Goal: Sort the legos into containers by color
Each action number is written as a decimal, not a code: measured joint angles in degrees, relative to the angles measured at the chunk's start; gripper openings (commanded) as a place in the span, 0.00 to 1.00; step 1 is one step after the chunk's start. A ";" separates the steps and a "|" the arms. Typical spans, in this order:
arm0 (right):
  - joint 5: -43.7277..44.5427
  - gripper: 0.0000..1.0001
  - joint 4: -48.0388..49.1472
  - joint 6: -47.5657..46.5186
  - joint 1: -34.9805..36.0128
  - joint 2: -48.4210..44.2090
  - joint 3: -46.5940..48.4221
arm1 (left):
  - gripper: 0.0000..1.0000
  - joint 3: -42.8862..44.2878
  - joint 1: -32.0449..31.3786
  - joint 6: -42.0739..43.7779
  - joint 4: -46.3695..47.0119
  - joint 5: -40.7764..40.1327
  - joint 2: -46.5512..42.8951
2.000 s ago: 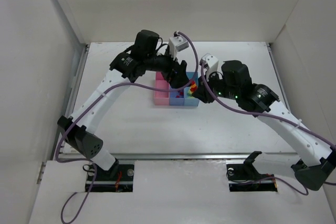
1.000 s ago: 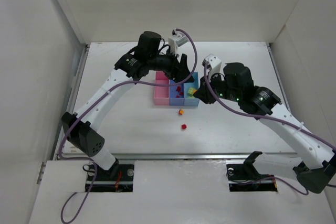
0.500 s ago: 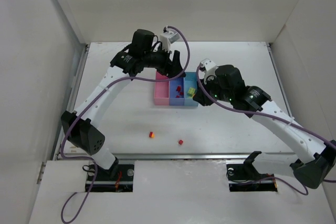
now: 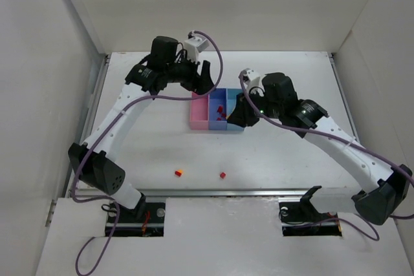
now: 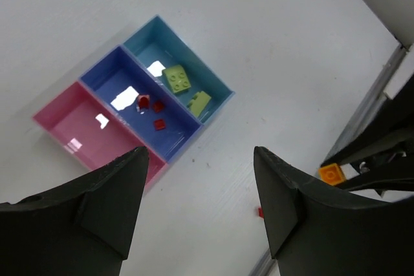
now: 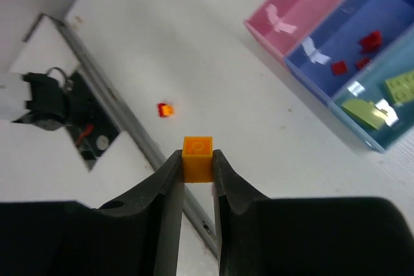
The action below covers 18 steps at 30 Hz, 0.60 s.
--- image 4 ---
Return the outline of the red yellow orange lego stack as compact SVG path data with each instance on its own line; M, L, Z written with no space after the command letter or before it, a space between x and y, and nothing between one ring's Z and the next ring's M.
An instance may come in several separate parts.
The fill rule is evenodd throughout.
M182 170L176 170L176 171L174 172L174 174L175 174L175 176L177 176L177 177L181 177L181 176L183 175L183 171L182 171Z

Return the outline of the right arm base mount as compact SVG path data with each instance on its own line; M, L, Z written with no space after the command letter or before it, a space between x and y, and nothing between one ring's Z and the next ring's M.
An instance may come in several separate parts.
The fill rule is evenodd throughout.
M321 186L314 186L299 199L279 203L278 217L284 237L342 236L340 224L335 219L338 214L320 213L310 202L319 189Z

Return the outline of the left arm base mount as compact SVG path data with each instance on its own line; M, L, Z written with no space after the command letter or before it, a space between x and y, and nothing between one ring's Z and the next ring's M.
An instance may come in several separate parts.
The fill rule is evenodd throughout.
M166 216L165 200L146 200L138 213L120 206L118 222L113 201L102 204L101 210L107 213L104 234L109 237L114 227L114 237L163 237Z

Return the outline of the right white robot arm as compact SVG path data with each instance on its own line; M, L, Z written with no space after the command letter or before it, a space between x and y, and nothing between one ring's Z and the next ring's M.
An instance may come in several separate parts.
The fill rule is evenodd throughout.
M304 222L317 222L332 212L354 213L382 225L397 218L395 210L413 185L411 170L370 151L348 135L313 100L298 98L292 80L284 73L261 75L252 69L239 74L242 92L227 121L252 127L259 120L298 135L319 148L349 173L359 190L314 186L296 204Z

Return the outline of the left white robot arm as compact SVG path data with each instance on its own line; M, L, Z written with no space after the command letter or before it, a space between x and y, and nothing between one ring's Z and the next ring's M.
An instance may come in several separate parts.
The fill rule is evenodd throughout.
M146 197L125 179L125 171L116 158L127 134L142 112L161 95L170 83L195 93L197 98L209 95L217 86L210 75L210 62L199 61L199 54L212 38L201 31L191 31L187 40L157 36L148 55L125 77L115 104L96 130L83 143L73 143L68 156L74 169L73 186L84 182L102 192L135 218L144 214Z

